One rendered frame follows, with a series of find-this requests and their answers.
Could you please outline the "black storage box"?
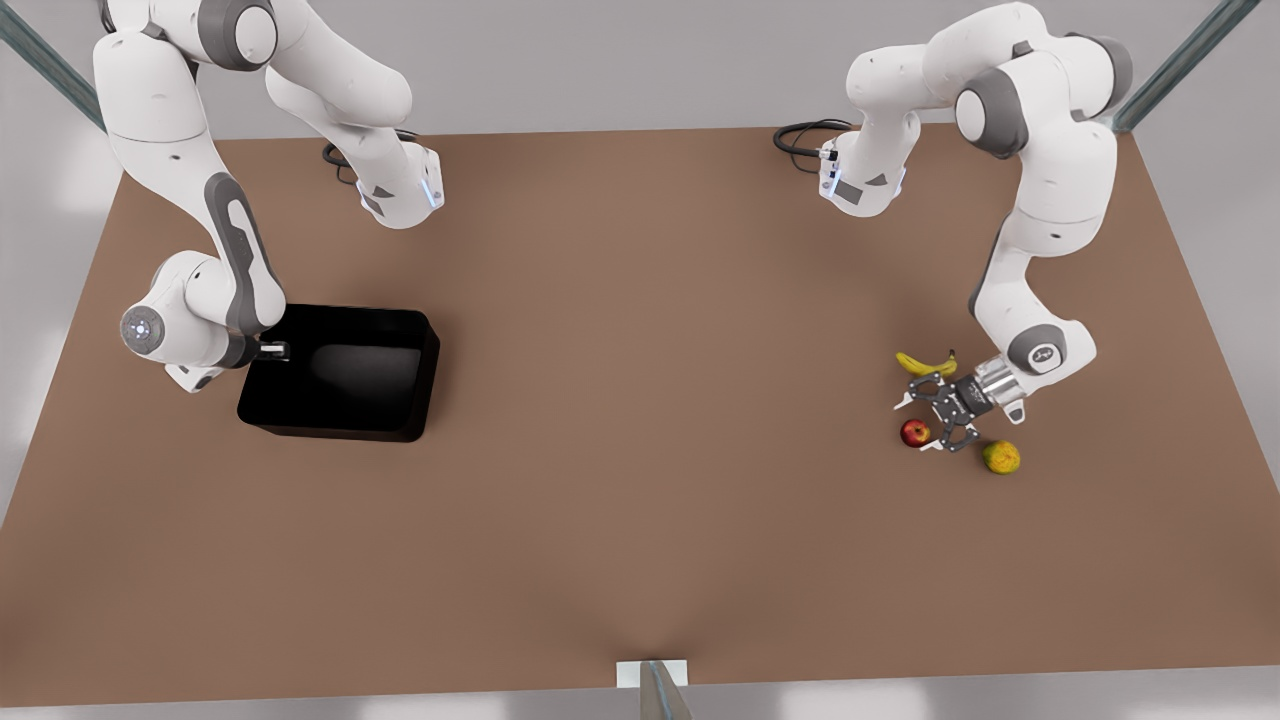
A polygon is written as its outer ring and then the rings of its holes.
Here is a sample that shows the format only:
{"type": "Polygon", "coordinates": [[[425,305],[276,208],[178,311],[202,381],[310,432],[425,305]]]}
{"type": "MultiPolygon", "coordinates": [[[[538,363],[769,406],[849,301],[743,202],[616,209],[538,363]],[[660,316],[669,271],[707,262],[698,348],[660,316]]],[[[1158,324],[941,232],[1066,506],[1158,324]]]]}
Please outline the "black storage box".
{"type": "Polygon", "coordinates": [[[261,333],[285,360],[250,364],[238,418],[278,436],[415,442],[424,432],[440,354],[412,309],[288,304],[261,333]]]}

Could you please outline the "silver frame post with foot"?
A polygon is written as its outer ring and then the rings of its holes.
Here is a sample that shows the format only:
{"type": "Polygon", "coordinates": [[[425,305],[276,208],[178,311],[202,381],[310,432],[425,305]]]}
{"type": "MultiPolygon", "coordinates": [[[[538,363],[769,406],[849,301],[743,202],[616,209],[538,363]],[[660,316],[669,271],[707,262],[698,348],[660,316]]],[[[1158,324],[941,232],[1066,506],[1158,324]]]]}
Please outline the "silver frame post with foot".
{"type": "Polygon", "coordinates": [[[620,661],[614,667],[618,688],[639,689],[641,720],[692,720],[682,696],[689,685],[685,659],[620,661]]]}

